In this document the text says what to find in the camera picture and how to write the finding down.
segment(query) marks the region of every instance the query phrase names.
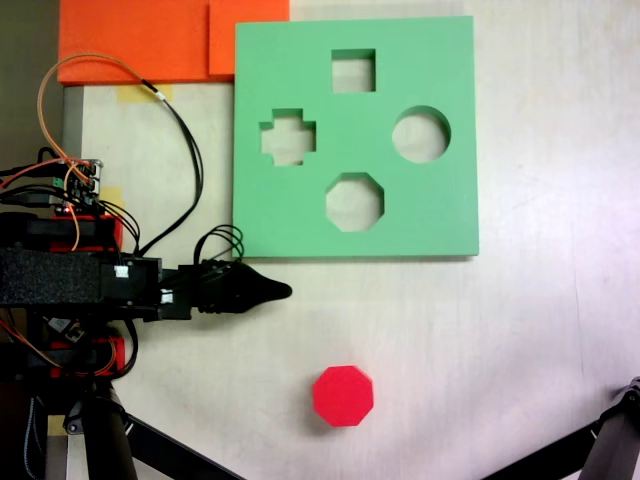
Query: circular hole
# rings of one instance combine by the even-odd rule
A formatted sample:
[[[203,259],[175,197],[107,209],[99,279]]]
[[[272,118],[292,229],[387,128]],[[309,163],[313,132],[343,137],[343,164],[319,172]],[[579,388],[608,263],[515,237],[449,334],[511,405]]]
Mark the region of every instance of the circular hole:
[[[449,147],[451,127],[442,113],[431,107],[405,111],[391,135],[398,153],[414,163],[435,160]]]

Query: black tripod leg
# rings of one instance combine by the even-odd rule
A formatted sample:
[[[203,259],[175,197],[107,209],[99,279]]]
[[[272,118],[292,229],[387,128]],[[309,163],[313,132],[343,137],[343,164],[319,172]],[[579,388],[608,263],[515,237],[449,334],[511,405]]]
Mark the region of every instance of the black tripod leg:
[[[243,480],[142,420],[129,416],[129,421],[128,438],[133,456],[167,477],[174,480]]]
[[[609,417],[598,434],[579,480],[631,480],[640,453],[640,430],[626,409]]]
[[[484,480],[562,480],[583,467],[598,428],[593,422]]]
[[[111,402],[90,401],[82,411],[91,480],[137,480],[121,411]]]

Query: cross-shaped hole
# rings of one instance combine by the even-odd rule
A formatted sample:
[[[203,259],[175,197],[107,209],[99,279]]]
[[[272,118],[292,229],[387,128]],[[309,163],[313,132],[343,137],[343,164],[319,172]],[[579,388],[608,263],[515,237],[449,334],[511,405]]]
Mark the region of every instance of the cross-shaped hole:
[[[272,122],[261,122],[262,153],[276,167],[302,165],[304,154],[316,151],[316,122],[303,119],[302,109],[273,111]]]

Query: black wire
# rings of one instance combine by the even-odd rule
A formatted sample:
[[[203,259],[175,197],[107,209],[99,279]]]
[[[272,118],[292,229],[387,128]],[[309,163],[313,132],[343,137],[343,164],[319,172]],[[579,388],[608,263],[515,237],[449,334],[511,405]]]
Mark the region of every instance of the black wire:
[[[126,218],[124,218],[120,213],[118,213],[115,209],[111,208],[108,205],[102,205],[102,207],[107,211],[107,213],[110,213],[118,222],[120,222],[122,226],[131,234],[131,236],[135,241],[135,248],[134,248],[134,255],[135,255],[135,252],[140,247],[140,233],[138,233],[134,229],[133,225],[131,225],[131,223]]]
[[[36,476],[35,473],[33,473],[33,470],[31,470],[31,463],[30,463],[30,455],[29,455],[29,437],[31,436],[31,426],[32,423],[34,421],[34,416],[35,416],[35,400],[32,398],[31,399],[31,404],[29,406],[29,421],[27,422],[27,430],[25,431],[24,434],[24,445],[23,445],[23,450],[22,450],[22,460],[24,462],[24,469],[25,472],[27,473],[27,475],[29,475],[30,478],[32,478],[33,480],[39,480],[39,477]]]
[[[204,165],[202,162],[202,155],[200,153],[200,149],[198,148],[198,144],[196,143],[195,139],[193,138],[193,135],[191,134],[191,131],[189,130],[187,125],[184,123],[184,121],[182,120],[182,117],[180,117],[178,112],[176,112],[175,109],[166,100],[163,100],[163,103],[167,106],[167,108],[175,118],[176,122],[178,123],[178,126],[180,127],[180,130],[182,131],[182,134],[184,135],[184,138],[187,142],[187,146],[189,147],[189,153],[191,155],[191,161],[193,163],[193,170],[194,170],[195,183],[196,183],[195,196],[193,199],[193,203],[185,213],[183,213],[164,232],[162,232],[160,235],[155,237],[153,240],[151,240],[149,243],[147,243],[144,247],[140,249],[140,251],[138,252],[140,256],[144,256],[156,243],[158,243],[164,237],[166,237],[167,235],[175,231],[180,225],[184,223],[184,221],[189,217],[189,215],[191,215],[191,213],[195,210],[196,206],[198,205],[198,202],[200,201],[200,197],[202,196],[202,190],[204,188],[204,177],[203,177]]]
[[[11,321],[11,325],[15,328],[15,321],[13,320],[13,314],[11,313],[11,309],[10,308],[5,308],[5,310],[7,311],[7,315]],[[4,334],[7,336],[7,338],[9,339],[10,343],[15,343],[16,340],[13,338],[13,335],[11,335],[11,333],[9,333],[9,330],[7,330],[6,328],[2,328],[0,327],[0,329],[4,332]]]
[[[42,443],[40,442],[40,436],[38,435],[38,404],[34,402],[33,404],[34,406],[34,416],[33,416],[33,423],[31,424],[31,432],[33,433],[33,438],[36,441],[36,446],[38,447],[38,452],[40,453],[40,456],[44,456],[45,455],[45,451],[44,448],[42,448]]]
[[[136,230],[136,232],[138,232],[138,237],[140,237],[140,224],[138,223],[138,221],[135,219],[135,217],[133,215],[131,215],[129,212],[127,212],[120,205],[116,205],[115,203],[108,202],[107,200],[100,200],[100,204],[102,204],[103,206],[109,206],[109,207],[113,208],[114,210],[120,211],[120,212],[124,213],[127,217],[129,217],[129,219],[136,226],[135,230]]]
[[[229,248],[223,250],[212,258],[204,260],[200,263],[200,253],[202,251],[202,247],[206,242],[207,238],[210,236],[216,236],[226,240],[230,246]],[[207,232],[205,235],[200,238],[196,247],[194,249],[194,267],[189,269],[188,271],[180,272],[172,277],[167,278],[166,280],[160,282],[160,286],[162,288],[170,288],[173,291],[182,291],[190,288],[197,288],[204,285],[207,285],[215,280],[218,280],[220,277],[228,273],[230,263],[228,262],[219,262],[216,259],[225,253],[236,250],[238,253],[238,257],[235,259],[235,262],[242,261],[244,257],[244,245],[242,243],[243,239],[242,230],[233,225],[218,225],[211,231]]]
[[[228,232],[226,230],[222,230],[223,228],[229,228],[231,230],[231,232]],[[218,225],[217,227],[213,228],[211,231],[209,231],[208,233],[206,233],[205,235],[203,235],[200,240],[198,240],[198,243],[196,243],[196,247],[193,250],[193,264],[194,265],[198,265],[200,263],[200,255],[202,253],[202,248],[204,247],[205,242],[207,241],[207,238],[209,238],[210,236],[218,236],[218,237],[222,237],[222,235],[220,235],[219,233],[227,233],[228,235],[230,235],[234,240],[236,240],[237,244],[242,245],[242,239],[244,238],[244,234],[242,233],[242,230],[240,230],[238,227],[235,227],[233,225]],[[219,253],[218,255],[216,255],[214,258],[217,258],[221,255],[224,255],[227,252],[230,252],[231,250],[233,250],[235,248],[234,244],[232,242],[229,241],[229,243],[231,243],[231,247],[227,250],[225,250],[222,253]],[[244,246],[242,245],[242,255],[244,255]]]
[[[59,198],[61,200],[65,200],[77,207],[84,207],[84,208],[88,207],[88,205],[85,205],[79,199],[73,197],[72,195],[69,195],[62,188],[54,187],[53,185],[45,185],[45,184],[22,185],[12,190],[2,192],[0,193],[0,203],[4,203],[5,199],[9,199],[11,197],[15,197],[16,195],[20,195],[23,193],[43,193],[46,195],[51,195],[53,197]]]
[[[48,153],[51,158],[58,158],[58,154],[56,152],[53,151],[53,149],[49,148],[49,147],[42,147],[39,151],[38,151],[38,163],[42,163],[44,162],[44,154]],[[21,172],[22,170],[24,170],[27,167],[32,167],[33,164],[31,165],[22,165],[21,167],[14,167],[14,168],[10,168],[9,170],[0,170],[0,177],[6,177],[9,175],[15,175],[18,172]]]

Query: square hole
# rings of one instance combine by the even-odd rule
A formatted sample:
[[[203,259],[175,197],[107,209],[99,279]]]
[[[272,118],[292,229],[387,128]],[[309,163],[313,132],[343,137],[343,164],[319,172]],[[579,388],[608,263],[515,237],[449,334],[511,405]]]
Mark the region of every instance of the square hole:
[[[332,50],[333,93],[376,91],[376,51],[373,49]]]

